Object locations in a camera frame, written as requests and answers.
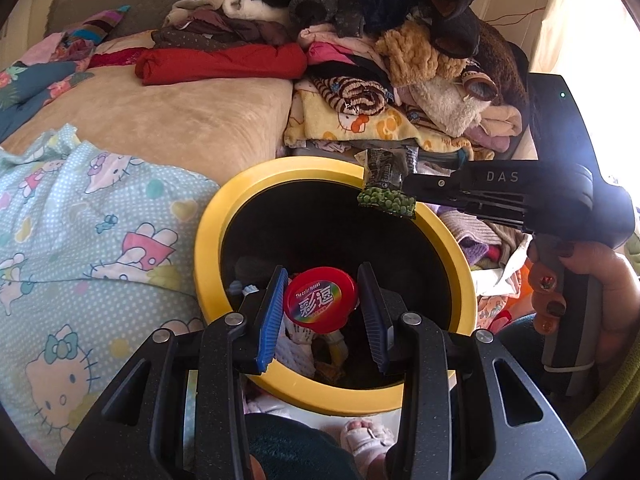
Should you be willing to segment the white foam net bundle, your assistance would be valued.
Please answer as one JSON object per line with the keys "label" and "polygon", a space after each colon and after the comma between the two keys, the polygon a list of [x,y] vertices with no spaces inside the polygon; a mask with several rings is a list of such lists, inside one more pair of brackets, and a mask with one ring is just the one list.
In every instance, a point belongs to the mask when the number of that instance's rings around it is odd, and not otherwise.
{"label": "white foam net bundle", "polygon": [[278,362],[307,378],[316,374],[312,343],[316,334],[309,328],[294,324],[286,315],[282,318],[276,344]]}

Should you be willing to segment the red rainbow candy tube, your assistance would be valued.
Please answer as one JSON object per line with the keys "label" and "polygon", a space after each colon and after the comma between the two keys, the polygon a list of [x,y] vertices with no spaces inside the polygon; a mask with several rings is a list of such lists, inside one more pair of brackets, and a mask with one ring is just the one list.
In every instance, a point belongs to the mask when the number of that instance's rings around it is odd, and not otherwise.
{"label": "red rainbow candy tube", "polygon": [[349,274],[333,266],[318,266],[288,283],[283,311],[294,324],[324,335],[341,330],[357,304],[357,285]]}

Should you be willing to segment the green peas snack packet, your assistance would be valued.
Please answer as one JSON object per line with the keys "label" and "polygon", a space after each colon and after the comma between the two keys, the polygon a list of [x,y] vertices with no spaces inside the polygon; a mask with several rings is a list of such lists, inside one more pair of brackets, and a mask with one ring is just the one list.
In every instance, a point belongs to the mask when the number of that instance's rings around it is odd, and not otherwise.
{"label": "green peas snack packet", "polygon": [[413,219],[416,199],[402,190],[405,178],[416,173],[418,149],[367,148],[357,154],[363,166],[363,188],[359,206],[374,208],[398,218]]}

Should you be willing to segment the yellow rimmed black trash bin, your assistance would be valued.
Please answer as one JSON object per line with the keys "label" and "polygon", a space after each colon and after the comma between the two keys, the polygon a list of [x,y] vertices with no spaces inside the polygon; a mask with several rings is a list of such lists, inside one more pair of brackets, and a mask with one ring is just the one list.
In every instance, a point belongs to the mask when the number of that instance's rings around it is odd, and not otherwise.
{"label": "yellow rimmed black trash bin", "polygon": [[320,346],[310,372],[273,361],[259,387],[305,410],[356,416],[397,410],[399,370],[371,358],[358,311],[360,266],[408,310],[443,330],[472,333],[471,272],[454,237],[427,206],[405,220],[360,206],[363,171],[303,156],[264,162],[227,182],[206,206],[194,245],[194,280],[207,321],[237,309],[242,288],[265,288],[288,271],[284,312],[296,327],[339,336],[340,356]]}

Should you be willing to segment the lilac knit sweater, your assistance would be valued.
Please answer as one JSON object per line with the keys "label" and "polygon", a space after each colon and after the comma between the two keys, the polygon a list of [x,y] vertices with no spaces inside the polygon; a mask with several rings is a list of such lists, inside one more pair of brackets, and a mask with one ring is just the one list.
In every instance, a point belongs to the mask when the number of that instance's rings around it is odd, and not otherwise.
{"label": "lilac knit sweater", "polygon": [[521,231],[480,220],[449,207],[435,209],[437,217],[454,237],[471,268],[504,268],[530,236]]}

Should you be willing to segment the light blue Hello Kitty blanket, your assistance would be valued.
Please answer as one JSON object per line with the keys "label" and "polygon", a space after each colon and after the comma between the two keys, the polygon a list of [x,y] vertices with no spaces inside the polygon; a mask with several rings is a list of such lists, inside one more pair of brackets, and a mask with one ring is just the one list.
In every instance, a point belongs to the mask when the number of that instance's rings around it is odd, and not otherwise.
{"label": "light blue Hello Kitty blanket", "polygon": [[154,330],[200,330],[193,247],[216,182],[72,125],[1,156],[1,404],[53,468]]}

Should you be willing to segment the beige bed sheet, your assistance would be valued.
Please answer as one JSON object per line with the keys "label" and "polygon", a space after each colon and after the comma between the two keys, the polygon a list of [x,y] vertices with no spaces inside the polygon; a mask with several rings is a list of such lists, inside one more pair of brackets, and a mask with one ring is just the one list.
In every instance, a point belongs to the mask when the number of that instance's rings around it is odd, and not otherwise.
{"label": "beige bed sheet", "polygon": [[2,152],[22,154],[47,131],[74,127],[80,140],[113,155],[204,174],[218,183],[277,157],[292,104],[293,81],[212,78],[144,86],[134,74],[150,50],[112,42],[111,52],[85,62],[92,78],[44,106],[12,136]]}

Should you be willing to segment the yellow Hello Kitty blanket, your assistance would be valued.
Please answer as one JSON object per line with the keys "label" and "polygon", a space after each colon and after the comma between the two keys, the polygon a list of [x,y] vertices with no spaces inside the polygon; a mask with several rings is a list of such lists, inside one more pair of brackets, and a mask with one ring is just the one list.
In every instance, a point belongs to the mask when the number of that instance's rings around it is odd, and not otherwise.
{"label": "yellow Hello Kitty blanket", "polygon": [[427,153],[462,152],[469,160],[475,158],[469,139],[447,136],[419,107],[387,105],[376,115],[344,114],[330,107],[308,79],[294,86],[283,141],[289,148],[301,148],[307,141],[414,141]]}

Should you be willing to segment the pile of mixed clothes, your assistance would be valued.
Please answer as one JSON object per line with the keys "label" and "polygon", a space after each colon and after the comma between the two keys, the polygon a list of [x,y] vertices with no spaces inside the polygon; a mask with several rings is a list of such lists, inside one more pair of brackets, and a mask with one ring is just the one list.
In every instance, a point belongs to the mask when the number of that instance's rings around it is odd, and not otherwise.
{"label": "pile of mixed clothes", "polygon": [[[334,110],[380,114],[419,107],[473,160],[510,150],[529,123],[523,59],[480,20],[474,0],[181,0],[153,34],[154,47],[214,52],[297,42],[308,79]],[[342,152],[395,141],[307,141]]]}

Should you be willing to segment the green sweater right sleeve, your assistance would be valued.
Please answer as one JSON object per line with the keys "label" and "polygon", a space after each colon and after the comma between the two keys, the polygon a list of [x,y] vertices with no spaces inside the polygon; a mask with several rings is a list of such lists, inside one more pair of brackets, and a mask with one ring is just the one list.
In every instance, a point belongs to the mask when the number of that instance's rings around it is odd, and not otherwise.
{"label": "green sweater right sleeve", "polygon": [[589,468],[613,445],[639,403],[639,367],[639,335],[614,359],[598,367],[600,391],[570,424],[570,433]]}

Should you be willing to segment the red folded garment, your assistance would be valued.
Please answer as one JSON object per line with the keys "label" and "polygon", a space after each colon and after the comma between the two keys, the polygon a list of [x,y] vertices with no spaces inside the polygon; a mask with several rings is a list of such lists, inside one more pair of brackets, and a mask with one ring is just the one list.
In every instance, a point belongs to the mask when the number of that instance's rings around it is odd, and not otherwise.
{"label": "red folded garment", "polygon": [[140,55],[134,74],[144,86],[212,78],[299,79],[307,68],[305,52],[295,42],[273,47],[247,44],[214,52],[150,49]]}

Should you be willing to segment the blue and pink floral quilt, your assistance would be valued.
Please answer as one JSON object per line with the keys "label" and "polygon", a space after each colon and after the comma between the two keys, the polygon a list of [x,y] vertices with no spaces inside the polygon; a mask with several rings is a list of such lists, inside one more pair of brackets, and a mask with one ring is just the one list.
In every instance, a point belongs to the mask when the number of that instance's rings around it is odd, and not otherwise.
{"label": "blue and pink floral quilt", "polygon": [[85,62],[51,62],[27,66],[15,62],[1,72],[1,141],[29,122],[44,106],[94,73]]}

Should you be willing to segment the striped colourful pillow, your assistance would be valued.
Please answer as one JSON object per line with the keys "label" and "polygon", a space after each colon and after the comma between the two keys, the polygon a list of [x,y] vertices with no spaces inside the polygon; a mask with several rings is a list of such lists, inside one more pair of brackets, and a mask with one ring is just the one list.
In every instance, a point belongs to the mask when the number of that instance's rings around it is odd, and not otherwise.
{"label": "striped colourful pillow", "polygon": [[96,47],[126,16],[130,6],[101,11],[79,25],[64,30],[63,36],[51,54],[50,62],[81,61],[88,58]]}

